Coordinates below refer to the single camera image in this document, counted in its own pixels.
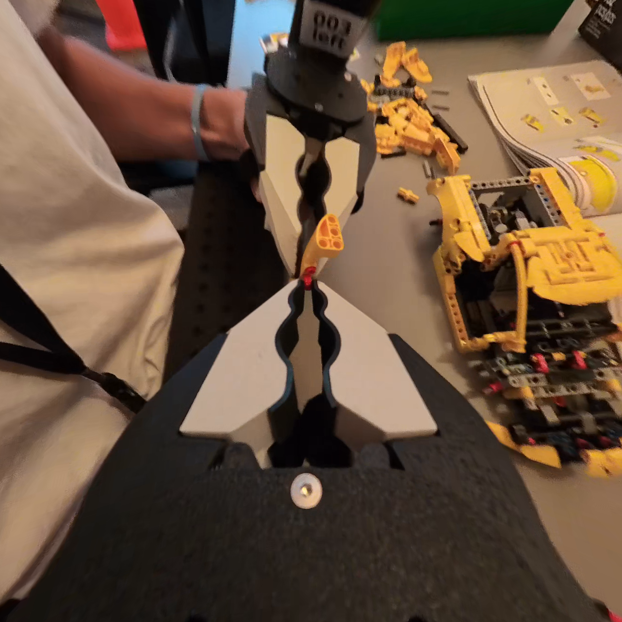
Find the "person's left forearm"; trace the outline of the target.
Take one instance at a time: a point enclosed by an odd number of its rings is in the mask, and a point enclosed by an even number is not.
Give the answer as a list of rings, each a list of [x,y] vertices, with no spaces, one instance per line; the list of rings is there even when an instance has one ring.
[[[144,74],[55,27],[37,42],[117,160],[197,160],[193,85]]]

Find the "person's left hand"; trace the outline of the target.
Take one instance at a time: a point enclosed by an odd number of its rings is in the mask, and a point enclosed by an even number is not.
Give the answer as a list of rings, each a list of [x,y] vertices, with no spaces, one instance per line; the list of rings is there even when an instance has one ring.
[[[205,91],[200,136],[209,159],[239,162],[249,151],[245,135],[246,99],[243,89],[218,87]]]

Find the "pile of yellow bricks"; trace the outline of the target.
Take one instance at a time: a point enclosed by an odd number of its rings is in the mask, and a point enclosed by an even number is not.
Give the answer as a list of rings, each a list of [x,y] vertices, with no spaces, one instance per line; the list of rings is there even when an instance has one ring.
[[[405,153],[434,157],[441,170],[457,175],[468,146],[440,114],[441,108],[428,104],[424,86],[431,85],[433,76],[419,50],[393,42],[376,61],[380,72],[360,84],[375,123],[377,153],[384,158]]]

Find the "green plastic bin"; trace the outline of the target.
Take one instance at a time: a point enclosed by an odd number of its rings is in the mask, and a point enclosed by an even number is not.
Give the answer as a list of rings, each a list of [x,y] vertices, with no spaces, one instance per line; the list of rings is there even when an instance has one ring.
[[[551,32],[572,1],[382,1],[380,41]]]

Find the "yellow curved panel brick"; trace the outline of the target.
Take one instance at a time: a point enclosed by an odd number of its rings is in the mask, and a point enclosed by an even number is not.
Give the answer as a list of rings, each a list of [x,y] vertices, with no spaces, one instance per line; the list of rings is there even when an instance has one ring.
[[[312,233],[300,263],[300,277],[316,276],[325,264],[343,251],[344,241],[338,216],[326,214]]]

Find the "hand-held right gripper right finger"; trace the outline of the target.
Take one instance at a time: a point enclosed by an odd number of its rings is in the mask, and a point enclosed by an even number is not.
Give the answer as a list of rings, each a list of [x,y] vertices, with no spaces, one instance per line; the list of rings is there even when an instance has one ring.
[[[311,287],[322,365],[320,429],[311,465],[405,469],[396,442],[438,427],[397,347],[400,339],[320,281]]]

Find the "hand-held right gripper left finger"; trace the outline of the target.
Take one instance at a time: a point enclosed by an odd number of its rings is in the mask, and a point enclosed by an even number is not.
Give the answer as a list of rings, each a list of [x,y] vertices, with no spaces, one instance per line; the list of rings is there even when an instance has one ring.
[[[301,313],[302,281],[294,280],[228,331],[181,435],[243,443],[261,468],[271,466],[270,448],[300,416],[291,353]]]

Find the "pale blue wristband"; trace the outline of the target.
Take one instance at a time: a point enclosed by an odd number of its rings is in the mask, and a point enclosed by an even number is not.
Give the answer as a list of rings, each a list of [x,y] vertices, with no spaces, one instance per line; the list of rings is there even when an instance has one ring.
[[[208,85],[205,83],[197,84],[193,89],[193,98],[190,111],[190,127],[193,139],[195,155],[199,162],[209,162],[210,158],[206,153],[205,146],[201,135],[201,118],[203,109],[203,100]]]

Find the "person's white shirt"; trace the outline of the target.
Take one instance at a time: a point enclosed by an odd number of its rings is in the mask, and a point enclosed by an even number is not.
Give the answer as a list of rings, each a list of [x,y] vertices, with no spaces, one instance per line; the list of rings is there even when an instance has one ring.
[[[183,244],[35,41],[52,5],[1,2],[1,265],[91,369],[150,398]],[[37,581],[127,422],[84,377],[1,362],[2,602]]]

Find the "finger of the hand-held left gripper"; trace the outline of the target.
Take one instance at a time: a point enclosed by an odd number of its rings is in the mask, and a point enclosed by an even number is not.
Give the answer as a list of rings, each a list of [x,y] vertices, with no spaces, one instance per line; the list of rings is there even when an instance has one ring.
[[[265,167],[259,175],[259,192],[266,228],[290,279],[300,275],[302,255],[316,225],[300,178],[312,161],[311,143],[288,119],[266,116]]]
[[[360,146],[348,138],[336,138],[324,146],[324,161],[328,168],[328,182],[322,191],[322,205],[326,214],[337,217],[344,229],[358,200],[358,167]]]

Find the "red plastic item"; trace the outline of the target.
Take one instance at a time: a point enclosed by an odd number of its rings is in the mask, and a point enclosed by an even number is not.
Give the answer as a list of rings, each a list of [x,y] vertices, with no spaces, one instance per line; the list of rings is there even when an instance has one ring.
[[[105,38],[113,52],[146,51],[134,1],[96,1],[105,21]]]

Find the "yellow brick toy car model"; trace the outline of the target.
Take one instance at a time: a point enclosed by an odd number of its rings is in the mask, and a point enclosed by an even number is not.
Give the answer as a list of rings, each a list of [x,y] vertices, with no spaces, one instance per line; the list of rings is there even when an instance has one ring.
[[[621,476],[621,258],[554,168],[430,180],[433,265],[457,350],[506,401],[499,442],[552,468]]]

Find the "black perforated mat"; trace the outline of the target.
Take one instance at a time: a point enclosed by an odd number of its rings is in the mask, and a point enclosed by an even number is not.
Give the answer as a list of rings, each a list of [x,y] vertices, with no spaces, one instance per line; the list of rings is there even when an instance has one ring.
[[[164,381],[285,284],[286,270],[264,223],[264,208],[237,164],[199,167]]]

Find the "black toy car box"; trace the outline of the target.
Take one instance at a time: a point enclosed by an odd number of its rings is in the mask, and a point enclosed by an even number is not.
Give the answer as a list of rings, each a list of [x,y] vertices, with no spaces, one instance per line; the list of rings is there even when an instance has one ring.
[[[578,29],[580,37],[603,55],[621,51],[621,1],[596,1]]]

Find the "grey desk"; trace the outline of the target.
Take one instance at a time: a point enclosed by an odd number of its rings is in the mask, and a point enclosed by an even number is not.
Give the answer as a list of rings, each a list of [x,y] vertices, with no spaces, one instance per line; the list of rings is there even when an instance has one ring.
[[[516,175],[513,162],[471,93],[468,76],[593,60],[577,37],[588,12],[575,1],[554,31],[483,39],[413,43],[433,75],[429,102],[447,106],[445,118],[469,146],[460,173],[474,180]],[[345,225],[345,250],[321,279],[389,332],[399,334],[478,410],[493,419],[477,378],[455,353],[432,267],[437,246],[429,221],[436,200],[425,192],[423,159],[378,159],[364,204]],[[397,197],[399,187],[419,196],[416,205]],[[591,478],[581,469],[549,470],[505,450],[537,506],[550,539],[583,589],[621,614],[621,478]]]

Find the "building instruction booklet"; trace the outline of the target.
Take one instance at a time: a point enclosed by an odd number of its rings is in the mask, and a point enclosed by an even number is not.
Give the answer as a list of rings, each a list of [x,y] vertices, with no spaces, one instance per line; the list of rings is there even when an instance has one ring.
[[[520,172],[554,167],[586,218],[621,213],[621,74],[604,60],[468,78]]]

